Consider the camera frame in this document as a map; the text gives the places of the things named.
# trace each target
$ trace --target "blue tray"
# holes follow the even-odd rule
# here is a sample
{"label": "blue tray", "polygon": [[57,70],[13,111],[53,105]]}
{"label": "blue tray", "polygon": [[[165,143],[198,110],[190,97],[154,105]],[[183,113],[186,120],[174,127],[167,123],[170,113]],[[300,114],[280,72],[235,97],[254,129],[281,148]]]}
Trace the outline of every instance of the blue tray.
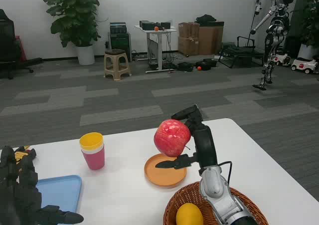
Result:
{"label": "blue tray", "polygon": [[42,193],[42,208],[47,205],[60,206],[60,210],[76,212],[82,179],[70,175],[39,180],[36,187]]}

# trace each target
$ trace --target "toy car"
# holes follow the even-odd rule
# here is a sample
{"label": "toy car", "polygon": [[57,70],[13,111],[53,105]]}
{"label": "toy car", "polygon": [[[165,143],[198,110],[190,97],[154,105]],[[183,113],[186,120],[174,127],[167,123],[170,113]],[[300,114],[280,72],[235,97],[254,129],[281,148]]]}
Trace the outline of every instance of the toy car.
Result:
{"label": "toy car", "polygon": [[277,53],[276,57],[273,59],[273,61],[277,65],[290,66],[291,58],[290,58],[290,56],[288,56],[288,54]]}
{"label": "toy car", "polygon": [[313,59],[313,60],[308,60],[304,58],[297,58],[293,62],[293,65],[291,66],[291,70],[303,70],[306,74],[309,74],[311,72],[313,73],[319,73],[318,71],[318,60]]}

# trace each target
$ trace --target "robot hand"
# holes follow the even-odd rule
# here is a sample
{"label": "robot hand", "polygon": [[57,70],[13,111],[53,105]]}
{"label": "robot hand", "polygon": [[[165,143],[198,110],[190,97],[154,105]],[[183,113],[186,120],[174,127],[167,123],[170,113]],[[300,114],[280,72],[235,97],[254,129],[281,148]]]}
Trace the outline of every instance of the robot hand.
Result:
{"label": "robot hand", "polygon": [[157,168],[181,169],[198,162],[200,193],[212,206],[215,217],[220,225],[257,225],[252,214],[245,205],[230,193],[229,182],[221,175],[220,165],[217,163],[217,155],[211,131],[202,123],[203,119],[197,105],[186,108],[176,114],[172,119],[184,120],[194,137],[196,153],[193,157],[180,155],[174,161],[163,161],[156,165]]}
{"label": "robot hand", "polygon": [[37,181],[31,156],[24,156],[18,168],[13,149],[4,147],[0,158],[0,225],[77,224],[84,220],[58,206],[41,208]]}

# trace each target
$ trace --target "cup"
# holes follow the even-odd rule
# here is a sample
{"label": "cup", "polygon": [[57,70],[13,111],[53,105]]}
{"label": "cup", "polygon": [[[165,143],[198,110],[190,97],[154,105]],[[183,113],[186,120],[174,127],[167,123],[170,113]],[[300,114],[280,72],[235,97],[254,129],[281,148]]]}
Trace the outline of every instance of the cup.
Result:
{"label": "cup", "polygon": [[104,166],[104,142],[103,135],[92,132],[80,138],[80,146],[83,156],[89,168],[92,170],[100,169]]}

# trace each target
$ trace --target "white desk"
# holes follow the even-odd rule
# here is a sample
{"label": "white desk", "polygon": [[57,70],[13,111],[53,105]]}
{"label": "white desk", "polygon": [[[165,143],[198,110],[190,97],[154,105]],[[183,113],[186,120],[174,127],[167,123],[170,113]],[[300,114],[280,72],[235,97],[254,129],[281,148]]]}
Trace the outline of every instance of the white desk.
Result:
{"label": "white desk", "polygon": [[173,69],[162,69],[162,35],[165,34],[165,33],[176,32],[177,30],[175,29],[175,27],[171,26],[170,29],[159,30],[159,31],[143,30],[139,25],[135,25],[134,27],[137,28],[137,29],[140,29],[142,32],[146,33],[146,41],[147,41],[148,48],[149,48],[149,45],[150,45],[150,41],[149,41],[150,34],[156,34],[158,36],[158,39],[159,39],[158,40],[158,44],[159,44],[159,48],[158,48],[158,65],[159,65],[159,68],[157,70],[146,71],[146,73],[163,72],[163,71],[173,70]]}
{"label": "white desk", "polygon": [[[270,225],[318,224],[319,203],[230,119],[206,121],[218,162],[232,161],[230,186],[247,195]],[[198,164],[174,189],[161,189],[144,177],[144,163],[158,151],[155,129],[104,136],[106,166],[91,171],[78,140],[33,146],[39,179],[77,174],[82,178],[78,212],[83,225],[161,225],[166,205],[181,187],[199,181]],[[185,149],[195,150],[193,139]],[[228,168],[223,168],[227,177]]]}

